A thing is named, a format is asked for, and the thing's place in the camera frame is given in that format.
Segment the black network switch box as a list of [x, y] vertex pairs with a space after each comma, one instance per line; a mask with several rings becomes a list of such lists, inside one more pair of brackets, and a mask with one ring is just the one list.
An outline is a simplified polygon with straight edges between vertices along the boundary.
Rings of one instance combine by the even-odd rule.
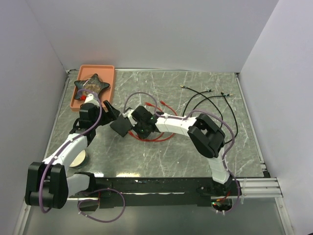
[[132, 129], [132, 124], [128, 118], [120, 115], [116, 120], [110, 124], [110, 128], [114, 130], [121, 137], [125, 137]]

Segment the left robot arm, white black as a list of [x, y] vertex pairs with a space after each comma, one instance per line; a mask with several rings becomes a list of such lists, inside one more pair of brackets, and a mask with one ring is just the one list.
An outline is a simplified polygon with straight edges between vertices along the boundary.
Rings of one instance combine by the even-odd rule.
[[27, 172], [25, 203], [39, 206], [47, 213], [51, 208], [62, 208], [69, 196], [79, 192], [86, 197], [97, 191], [94, 174], [80, 172], [68, 177], [67, 171], [75, 158], [85, 150], [96, 135], [96, 128], [115, 121], [120, 111], [107, 100], [102, 105], [81, 105], [67, 139], [42, 162], [33, 162]]

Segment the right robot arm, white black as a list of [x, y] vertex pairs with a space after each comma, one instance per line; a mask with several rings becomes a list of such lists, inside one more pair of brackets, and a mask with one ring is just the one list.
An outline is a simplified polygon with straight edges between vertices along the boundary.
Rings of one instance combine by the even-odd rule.
[[141, 140], [153, 132], [172, 133], [189, 137], [197, 151], [208, 159], [212, 172], [214, 191], [225, 195], [231, 189], [230, 173], [224, 164], [225, 133], [211, 119], [212, 116], [201, 113], [197, 117], [174, 116], [163, 112], [155, 114], [143, 106], [128, 109], [123, 117], [130, 122], [130, 129], [137, 133]]

